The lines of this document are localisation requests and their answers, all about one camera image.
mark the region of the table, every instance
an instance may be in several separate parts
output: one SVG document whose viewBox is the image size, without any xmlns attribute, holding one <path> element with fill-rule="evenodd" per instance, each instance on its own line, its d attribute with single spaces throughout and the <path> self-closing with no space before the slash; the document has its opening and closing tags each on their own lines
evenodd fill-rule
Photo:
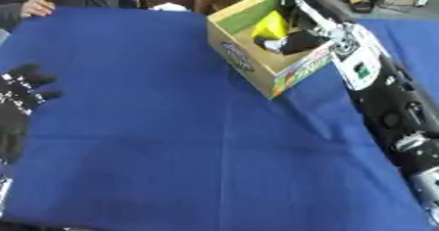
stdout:
<svg viewBox="0 0 439 231">
<path fill-rule="evenodd" d="M 437 100 L 438 22 L 363 21 Z M 1 69 L 65 97 L 30 123 L 5 218 L 108 231 L 430 230 L 327 66 L 268 101 L 191 13 L 60 8 Z"/>
</svg>

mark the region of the robotic arm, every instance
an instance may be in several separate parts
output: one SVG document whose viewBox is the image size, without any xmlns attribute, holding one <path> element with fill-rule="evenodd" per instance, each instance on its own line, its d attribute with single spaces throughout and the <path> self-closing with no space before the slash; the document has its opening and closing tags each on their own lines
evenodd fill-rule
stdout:
<svg viewBox="0 0 439 231">
<path fill-rule="evenodd" d="M 282 0 L 281 5 L 310 35 L 332 42 L 332 61 L 366 128 L 438 227 L 439 111 L 430 97 L 371 32 L 330 1 Z"/>
</svg>

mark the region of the human hand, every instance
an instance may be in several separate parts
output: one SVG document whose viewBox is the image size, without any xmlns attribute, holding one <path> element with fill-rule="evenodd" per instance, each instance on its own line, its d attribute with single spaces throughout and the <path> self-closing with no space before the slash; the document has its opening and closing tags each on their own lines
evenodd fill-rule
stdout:
<svg viewBox="0 0 439 231">
<path fill-rule="evenodd" d="M 45 17 L 52 15 L 55 10 L 55 4 L 45 0 L 28 0 L 22 4 L 20 16 L 22 19 L 32 16 Z"/>
</svg>

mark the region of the printed label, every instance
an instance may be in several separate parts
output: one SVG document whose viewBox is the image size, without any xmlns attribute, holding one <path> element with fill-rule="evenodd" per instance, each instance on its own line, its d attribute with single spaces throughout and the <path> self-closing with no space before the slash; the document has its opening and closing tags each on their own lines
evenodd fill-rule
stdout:
<svg viewBox="0 0 439 231">
<path fill-rule="evenodd" d="M 255 71 L 249 58 L 242 53 L 235 44 L 222 42 L 221 45 L 227 50 L 228 61 L 237 69 Z"/>
<path fill-rule="evenodd" d="M 296 69 L 291 69 L 289 72 L 280 75 L 276 79 L 274 84 L 274 96 L 281 94 L 287 88 L 308 77 L 309 75 L 316 72 L 318 69 L 327 65 L 330 62 L 330 56 L 326 55 L 317 60 L 309 60 L 306 63 L 303 63 L 300 67 Z"/>
</svg>

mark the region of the yellow toy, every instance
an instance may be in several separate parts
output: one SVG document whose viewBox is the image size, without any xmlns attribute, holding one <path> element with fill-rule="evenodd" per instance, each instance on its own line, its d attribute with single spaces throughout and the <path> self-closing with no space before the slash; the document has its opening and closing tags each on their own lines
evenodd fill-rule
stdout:
<svg viewBox="0 0 439 231">
<path fill-rule="evenodd" d="M 287 35 L 287 30 L 288 22 L 277 11 L 273 11 L 256 24 L 252 38 L 264 36 L 281 39 Z"/>
</svg>

